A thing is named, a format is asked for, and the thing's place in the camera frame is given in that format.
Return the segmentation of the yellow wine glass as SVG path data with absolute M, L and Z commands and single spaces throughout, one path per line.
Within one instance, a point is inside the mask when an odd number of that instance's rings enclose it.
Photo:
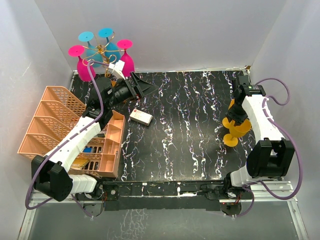
M 229 121 L 227 117 L 222 120 L 222 125 L 229 129 L 229 133 L 223 137 L 223 143 L 228 147 L 235 147 L 238 139 L 246 135 L 252 128 L 251 122 L 245 119 L 240 125 L 236 125 L 234 120 Z
M 238 100 L 232 99 L 229 103 L 228 110 L 231 108 L 241 109 L 242 104 Z

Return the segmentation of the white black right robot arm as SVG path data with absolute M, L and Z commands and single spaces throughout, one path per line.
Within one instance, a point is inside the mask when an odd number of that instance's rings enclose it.
M 268 113 L 266 92 L 262 85 L 252 85 L 248 76 L 232 80 L 233 98 L 222 125 L 229 130 L 223 137 L 228 147 L 236 147 L 239 139 L 253 131 L 255 146 L 245 165 L 224 178 L 223 194 L 233 199 L 245 185 L 257 180 L 277 179 L 287 175 L 295 148 L 273 125 Z

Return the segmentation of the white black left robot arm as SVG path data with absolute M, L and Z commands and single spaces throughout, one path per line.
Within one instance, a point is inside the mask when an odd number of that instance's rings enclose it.
M 98 133 L 108 124 L 116 105 L 126 100 L 142 99 L 158 90 L 158 86 L 130 73 L 132 83 L 118 79 L 115 86 L 106 77 L 92 79 L 91 91 L 85 111 L 66 137 L 44 156 L 36 155 L 31 161 L 33 189 L 58 202 L 69 195 L 86 193 L 97 200 L 103 195 L 103 187 L 96 177 L 88 174 L 69 174 L 72 163 Z

